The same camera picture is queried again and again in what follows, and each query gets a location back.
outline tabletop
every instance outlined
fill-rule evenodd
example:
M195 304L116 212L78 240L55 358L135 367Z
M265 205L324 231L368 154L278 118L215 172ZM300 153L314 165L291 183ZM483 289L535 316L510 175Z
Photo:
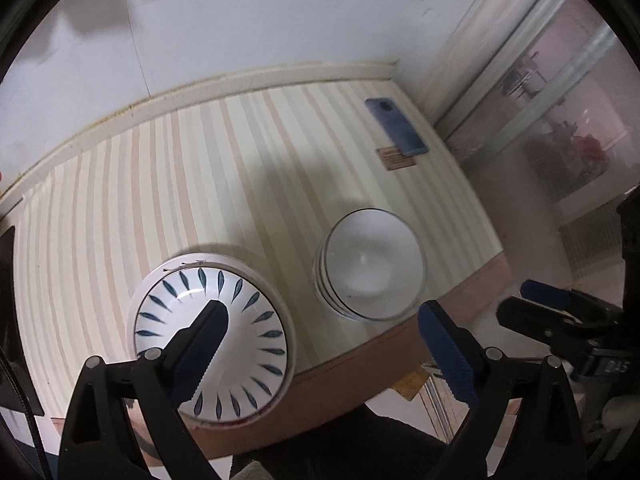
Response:
M430 151L387 171L391 145L364 101L391 97ZM502 247L437 134L391 81L303 84L178 110L54 168L25 196L15 246L18 325L49 416L64 417L85 359L131 359L130 298L178 254L244 261L286 301L297 372L313 370L408 322L353 322L319 303L314 253L345 214L403 218L424 248L422 300L439 298Z

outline metal screw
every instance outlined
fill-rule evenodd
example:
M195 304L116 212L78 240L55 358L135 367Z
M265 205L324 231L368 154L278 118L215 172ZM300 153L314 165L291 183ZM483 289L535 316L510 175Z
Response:
M100 358L97 355L92 355L84 362L84 365L87 368L95 368L99 364L100 364Z
M155 361L162 355L162 350L159 348L150 348L145 352L145 359L148 361Z
M504 354L499 348L494 346L490 346L484 351L484 355L486 355L491 361L499 361L503 358Z
M559 368L562 366L562 361L558 359L555 355L550 355L546 358L546 363L552 368Z

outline blue leaf pattern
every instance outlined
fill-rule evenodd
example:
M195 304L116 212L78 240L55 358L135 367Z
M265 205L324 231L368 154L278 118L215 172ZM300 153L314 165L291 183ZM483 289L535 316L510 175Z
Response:
M141 335L142 337L151 337L151 336L162 337L160 334L151 332L151 330L136 330L136 335Z
M260 350L273 355L284 355L284 350L282 348L260 348Z
M274 339L282 335L282 330L267 330L264 334L260 334L260 337L268 337Z
M244 386L242 387L242 389L244 390L244 393L246 395L246 398L249 399L249 402L251 403L251 405L257 409L258 408L258 403L255 400L255 397L252 396L251 392L249 390L247 390Z
M222 287L225 286L225 275L221 270L218 271L218 296L220 296L220 292L222 292Z
M182 284L184 285L184 288L186 288L187 290L191 290L191 287L189 286L189 279L187 278L187 275L182 271L178 272L178 274L180 274L180 279L182 280Z
M174 298L178 298L178 292L175 290L174 286L169 283L167 280L162 280L162 284L164 288L171 294Z
M255 377L252 377L252 380L254 381L254 383L256 383L258 386L260 386L264 392L268 395L268 396L272 396L273 394L271 393L271 390L269 389L269 387L264 384L260 379L256 379Z
M218 396L218 400L216 401L216 417L220 420L222 416L222 402L220 402L220 396Z
M242 312L247 310L250 306L252 306L252 304L258 301L258 298L260 298L260 292L254 292L252 297L249 298L249 301L246 302L246 306L244 307L244 309L242 309Z
M166 322L162 321L162 319L156 316L156 314L152 314L150 312L140 312L138 313L138 315L144 317L145 319L150 319L151 321L156 321L158 323L162 323L163 325L166 325Z
M267 312L263 312L262 314L260 314L260 316L255 318L255 321L252 322L252 324L265 321L267 319L271 319L271 316L273 316L273 314L274 314L273 310L268 310Z
M200 280L200 284L204 291L207 291L207 275L204 273L202 268L198 269L198 279Z
M240 404L238 403L238 400L234 397L234 394L232 394L231 392L229 392L229 395L231 396L231 404L234 407L236 416L240 416Z
M282 370L280 370L277 366L263 365L263 364L260 364L260 366L262 368L264 368L265 370L270 371L273 375L277 375L278 377L282 377Z
M236 288L234 289L234 296L233 296L233 299L231 300L231 303L233 303L234 299L238 297L238 294L240 294L241 290L242 290L242 278L240 278L236 282Z
M196 400L196 405L193 407L193 415L198 416L202 412L202 392L198 396L198 400Z
M158 298L157 296L153 296L152 294L149 295L149 299L151 301L153 301L157 306L161 306L162 308L164 308L165 310L168 310L169 312L171 312L171 309L166 306L164 304L164 301L162 301L160 298Z

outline bowl rim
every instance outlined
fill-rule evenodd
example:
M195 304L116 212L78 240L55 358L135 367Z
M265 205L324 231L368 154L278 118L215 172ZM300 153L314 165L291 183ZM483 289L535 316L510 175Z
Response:
M394 216L400 223L404 224L408 229L409 232L413 235L416 245L418 246L418 252L420 253L420 259L422 261L422 286L420 287L420 289L418 290L418 292L416 293L415 297L409 302L408 306L405 307L402 311L393 314L392 316L387 316L387 317L371 317L371 316L365 316L364 314L361 314L359 312L356 312L355 310L353 310L352 308L349 307L349 305L347 305L344 300L340 297L340 295L338 294L338 292L335 290L334 284L331 282L331 278L329 277L329 271L328 271L328 267L326 264L326 254L328 251L328 247L329 247L329 240L331 239L332 234L334 233L334 231L336 230L336 228L338 227L338 225L340 225L347 217L355 214L355 213L359 213L359 212L363 212L363 211L380 211L383 213L386 213L388 215ZM405 221L403 220L399 215L397 215L396 213L393 213L391 211L387 211L386 209L381 209L379 207L363 207L360 209L356 209L354 211L351 211L350 213L347 213L345 216L343 216L342 218L340 218L340 220L338 220L335 225L331 228L331 230L327 233L326 237L324 238L324 241L322 242L322 247L321 247L321 251L322 251L322 258L321 258L321 264L324 265L324 268L326 269L326 280L328 282L328 285L331 287L331 290L333 291L333 296L335 296L339 301L340 304L346 308L349 312L353 312L356 316L363 318L363 319L367 319L370 321L389 321L389 320L393 320L393 319L397 319L399 317L404 316L409 310L411 310L417 303L418 300L420 299L420 296L423 294L424 289L427 285L427 260L426 257L424 256L424 250L422 248L422 245L420 243L420 238L418 237L418 235L416 234L415 230Z
M237 421L213 422L210 420L201 420L190 415L189 413L179 412L182 418L186 418L193 427L211 428L211 429L229 429L240 428L255 422L259 418L263 418L269 413L284 397L291 386L291 381L296 372L296 363L298 361L298 340L296 335L296 327L286 302L278 293L276 288L264 279L256 270L253 270L244 262L226 256L224 254L215 253L188 253L176 256L167 260L165 263L157 266L147 276L145 276L140 284L136 287L136 291L129 300L126 325L126 351L130 359L136 360L138 357L135 353L134 343L134 327L136 317L142 307L142 301L146 295L165 277L182 269L193 267L212 267L215 269L227 270L246 279L252 283L261 293L267 297L274 310L276 310L282 327L285 331L287 341L287 367L284 373L284 380L278 391L273 395L270 402L263 406L260 410L252 413L247 418Z

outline brown label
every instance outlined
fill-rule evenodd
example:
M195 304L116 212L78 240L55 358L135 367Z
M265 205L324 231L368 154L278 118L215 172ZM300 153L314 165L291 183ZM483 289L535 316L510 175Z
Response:
M376 152L387 171L415 166L414 158L412 156L404 156L395 146L379 148Z

